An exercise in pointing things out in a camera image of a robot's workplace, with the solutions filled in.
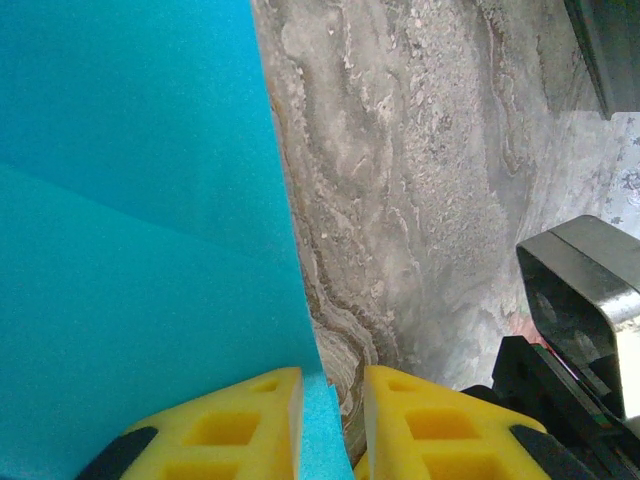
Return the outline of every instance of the yellow rubber pad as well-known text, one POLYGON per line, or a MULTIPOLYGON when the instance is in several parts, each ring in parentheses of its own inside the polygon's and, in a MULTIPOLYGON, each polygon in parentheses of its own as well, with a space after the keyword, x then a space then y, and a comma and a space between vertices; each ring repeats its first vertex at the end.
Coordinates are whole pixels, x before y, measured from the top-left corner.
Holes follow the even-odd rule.
POLYGON ((296 479, 302 374, 283 368, 153 415, 158 434, 122 480, 296 479))
POLYGON ((353 469, 353 476, 355 480, 370 480, 369 476, 369 455, 364 452, 364 455, 353 469))
POLYGON ((371 480, 549 480, 509 431, 532 418, 387 367, 364 390, 371 480))

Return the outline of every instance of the square hole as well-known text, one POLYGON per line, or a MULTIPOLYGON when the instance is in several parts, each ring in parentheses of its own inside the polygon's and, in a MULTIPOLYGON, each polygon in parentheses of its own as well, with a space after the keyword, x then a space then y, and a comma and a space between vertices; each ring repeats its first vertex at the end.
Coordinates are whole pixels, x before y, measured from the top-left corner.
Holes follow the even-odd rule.
POLYGON ((454 408, 414 410, 405 419, 415 440, 479 438, 469 418, 454 408))
POLYGON ((184 463, 165 468, 163 480, 233 480, 238 465, 184 463))
POLYGON ((248 445, 258 423, 259 413, 212 413, 196 424, 184 444, 248 445))
POLYGON ((389 380, 389 390, 392 392, 415 392, 416 389, 411 385, 407 385, 402 382, 398 382, 397 380, 389 380))
POLYGON ((271 380, 266 380, 258 385, 254 385, 251 387, 251 391, 256 393, 275 392, 276 388, 278 388, 278 380, 272 378, 271 380))
POLYGON ((423 457, 431 480, 515 480, 492 455, 464 452, 423 457))

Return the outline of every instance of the stone surface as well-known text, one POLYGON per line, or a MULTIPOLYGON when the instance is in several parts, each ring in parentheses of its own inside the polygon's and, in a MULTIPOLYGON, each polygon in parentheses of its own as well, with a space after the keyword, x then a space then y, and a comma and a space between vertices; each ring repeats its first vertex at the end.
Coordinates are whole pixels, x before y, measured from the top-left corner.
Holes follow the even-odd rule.
POLYGON ((355 460, 366 364, 490 381, 501 336, 526 322, 515 244, 602 211, 633 122, 600 118, 562 0, 253 5, 355 460))
POLYGON ((626 142, 605 200, 603 220, 640 239, 640 113, 624 115, 626 142))

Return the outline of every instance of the blue foam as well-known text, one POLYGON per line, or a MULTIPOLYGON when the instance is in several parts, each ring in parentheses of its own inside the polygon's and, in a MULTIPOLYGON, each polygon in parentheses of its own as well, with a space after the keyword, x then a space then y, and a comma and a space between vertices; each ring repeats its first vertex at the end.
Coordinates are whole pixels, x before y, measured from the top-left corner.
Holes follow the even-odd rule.
POLYGON ((249 2, 0 0, 0 45, 0 477, 299 365, 301 478, 350 478, 249 2))

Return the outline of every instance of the marble slab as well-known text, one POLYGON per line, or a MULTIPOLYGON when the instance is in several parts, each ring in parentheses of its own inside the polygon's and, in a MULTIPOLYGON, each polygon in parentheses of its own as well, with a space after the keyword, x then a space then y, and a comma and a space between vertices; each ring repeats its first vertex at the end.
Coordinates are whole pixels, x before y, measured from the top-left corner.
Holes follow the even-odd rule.
POLYGON ((362 376, 490 382, 528 331, 514 248, 600 214, 601 119, 562 0, 252 0, 308 303, 352 460, 362 376))

